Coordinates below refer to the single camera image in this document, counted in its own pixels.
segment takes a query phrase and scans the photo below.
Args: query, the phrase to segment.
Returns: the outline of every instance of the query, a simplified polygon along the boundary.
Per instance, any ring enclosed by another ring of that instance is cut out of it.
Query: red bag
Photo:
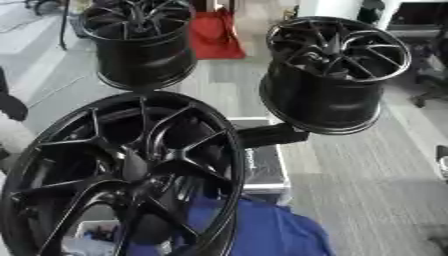
[[[233,15],[224,8],[197,13],[190,25],[190,42],[198,59],[246,56],[233,30]]]

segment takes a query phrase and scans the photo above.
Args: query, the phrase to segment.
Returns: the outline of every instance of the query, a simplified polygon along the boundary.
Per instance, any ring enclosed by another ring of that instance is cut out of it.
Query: blue fabric
[[[202,200],[191,211],[189,223],[203,230],[219,209],[219,202]],[[133,245],[130,255],[157,255],[149,246]],[[313,220],[288,208],[241,200],[238,229],[231,256],[332,256],[326,232]]]

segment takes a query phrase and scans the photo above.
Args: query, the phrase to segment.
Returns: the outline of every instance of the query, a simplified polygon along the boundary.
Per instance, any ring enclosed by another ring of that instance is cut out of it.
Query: black wheel rim
[[[126,130],[133,135],[124,136],[125,140],[111,139],[117,132],[112,129],[114,123],[123,125],[136,116],[141,122],[138,132]],[[200,132],[193,136],[189,130]],[[184,243],[166,255],[204,250],[234,217],[244,184],[241,149],[232,125],[216,110],[192,98],[153,92],[100,100],[62,118],[22,154],[3,189],[3,238],[13,255],[59,255],[62,237],[79,215],[93,205],[104,204],[121,222],[113,255],[126,255],[143,215],[163,220],[169,231],[182,237]],[[78,170],[77,178],[56,172],[58,163],[63,163],[59,167],[69,163],[64,162],[67,158],[58,157],[70,154],[73,159],[79,152],[79,159],[89,155],[94,160],[91,172],[80,174]],[[224,165],[217,163],[219,158],[226,158]],[[216,187],[211,194],[222,200],[222,208],[210,225],[194,230],[183,213],[198,194],[197,188],[203,189],[208,183],[208,188]],[[177,201],[173,204],[176,207],[165,204],[164,196],[172,191],[182,203],[180,208]],[[48,217],[52,214],[43,203],[55,197],[66,202],[66,210],[56,208],[58,220]],[[43,228],[46,222],[53,222],[51,232]],[[152,235],[165,231],[156,230]]]
[[[86,32],[123,41],[158,39],[188,25],[193,10],[183,0],[127,0],[94,5],[83,14]]]
[[[330,17],[301,17],[271,28],[267,44],[276,61],[321,78],[359,83],[403,73],[406,46],[370,25]]]

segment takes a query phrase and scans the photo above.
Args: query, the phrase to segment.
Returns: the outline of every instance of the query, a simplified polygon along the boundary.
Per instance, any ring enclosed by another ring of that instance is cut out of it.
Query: gray carpet
[[[228,117],[268,116],[257,93],[269,62],[264,34],[282,16],[282,6],[291,5],[241,2],[237,31],[249,56],[200,61],[190,77],[167,90],[201,99]],[[22,6],[4,8],[0,29],[33,18]],[[79,106],[120,93],[95,77],[89,41],[68,33],[70,50],[64,53],[56,45],[58,18],[45,19],[53,20],[22,27],[14,36],[0,34],[0,42],[11,41],[0,50],[0,65],[13,93],[31,107],[25,124],[36,133]],[[24,44],[28,37],[33,40]],[[408,97],[423,90],[409,76],[396,79],[386,87],[382,117],[371,129],[282,146],[291,206],[324,226],[338,255],[440,255],[428,238],[448,237],[448,186],[434,163],[435,146],[448,145],[448,105],[432,101],[415,108]]]

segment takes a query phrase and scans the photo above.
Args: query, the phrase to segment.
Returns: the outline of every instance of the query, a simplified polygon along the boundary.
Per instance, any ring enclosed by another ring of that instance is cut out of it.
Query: metal stand
[[[258,148],[275,144],[289,144],[308,140],[309,132],[281,123],[238,130],[244,148]]]
[[[64,35],[65,35],[65,30],[67,28],[67,18],[68,18],[67,16],[68,16],[69,6],[70,6],[70,0],[65,0],[64,12],[62,13],[61,31],[59,33],[59,46],[61,46],[61,48],[64,51],[67,51],[67,45],[65,44]]]

